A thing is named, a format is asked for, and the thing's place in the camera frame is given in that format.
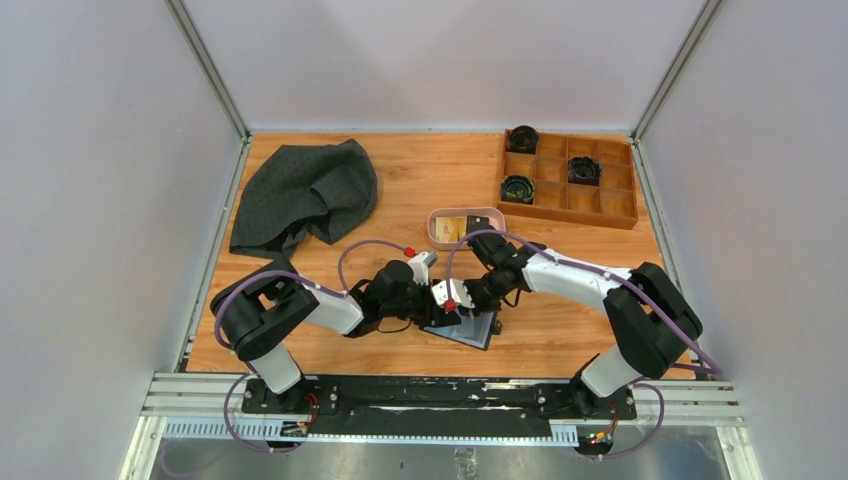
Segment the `black leather card holder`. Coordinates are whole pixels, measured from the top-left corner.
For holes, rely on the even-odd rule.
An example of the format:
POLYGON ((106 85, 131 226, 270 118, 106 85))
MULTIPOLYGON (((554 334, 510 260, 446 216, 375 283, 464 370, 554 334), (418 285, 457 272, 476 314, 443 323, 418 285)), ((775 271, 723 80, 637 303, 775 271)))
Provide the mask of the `black leather card holder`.
POLYGON ((501 333, 501 322, 496 312, 473 313, 460 308, 448 317, 448 324, 426 325, 421 330, 479 350, 487 350, 494 335, 501 333))

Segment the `gold credit card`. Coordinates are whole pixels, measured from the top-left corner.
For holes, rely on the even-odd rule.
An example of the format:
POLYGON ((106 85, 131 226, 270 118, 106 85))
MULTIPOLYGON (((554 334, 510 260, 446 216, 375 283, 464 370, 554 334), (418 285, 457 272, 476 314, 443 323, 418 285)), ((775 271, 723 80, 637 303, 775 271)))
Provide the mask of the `gold credit card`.
POLYGON ((465 216, 438 216, 434 220, 433 238, 438 243, 455 244, 466 235, 465 216))

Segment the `pink oval plastic tray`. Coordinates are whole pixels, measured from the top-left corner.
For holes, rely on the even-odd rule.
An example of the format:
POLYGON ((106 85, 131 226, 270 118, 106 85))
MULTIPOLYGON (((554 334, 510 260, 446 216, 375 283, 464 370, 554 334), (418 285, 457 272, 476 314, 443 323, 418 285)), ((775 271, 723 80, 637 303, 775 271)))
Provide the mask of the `pink oval plastic tray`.
POLYGON ((496 208, 439 208, 432 211, 427 219, 427 237, 431 246, 439 251, 451 250, 467 233, 466 227, 471 217, 486 219, 495 229, 506 229, 505 217, 496 208))

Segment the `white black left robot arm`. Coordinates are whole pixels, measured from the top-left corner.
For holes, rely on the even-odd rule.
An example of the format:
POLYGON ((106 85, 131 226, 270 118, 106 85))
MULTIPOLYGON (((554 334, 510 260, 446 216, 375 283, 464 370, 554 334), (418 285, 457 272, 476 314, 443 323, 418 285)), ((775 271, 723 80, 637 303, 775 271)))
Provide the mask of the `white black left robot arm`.
POLYGON ((307 279, 287 261, 273 261, 213 297, 214 332, 265 382, 271 404, 293 413, 307 389, 285 337, 304 323, 358 338, 385 318, 426 322, 434 310, 429 270, 436 261, 430 251, 391 260, 344 292, 307 279))

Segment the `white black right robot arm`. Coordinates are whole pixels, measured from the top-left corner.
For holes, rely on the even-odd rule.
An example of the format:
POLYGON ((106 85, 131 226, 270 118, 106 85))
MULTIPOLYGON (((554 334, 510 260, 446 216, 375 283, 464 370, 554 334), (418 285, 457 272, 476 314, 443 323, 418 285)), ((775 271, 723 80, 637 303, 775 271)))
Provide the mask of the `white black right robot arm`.
POLYGON ((496 306, 511 293, 555 295, 606 315, 615 344, 584 364, 571 379, 571 403, 596 417, 611 395, 634 381, 660 379, 688 350, 703 324, 657 264, 605 267, 565 256, 543 244, 490 227, 465 238, 486 274, 465 287, 475 306, 496 306))

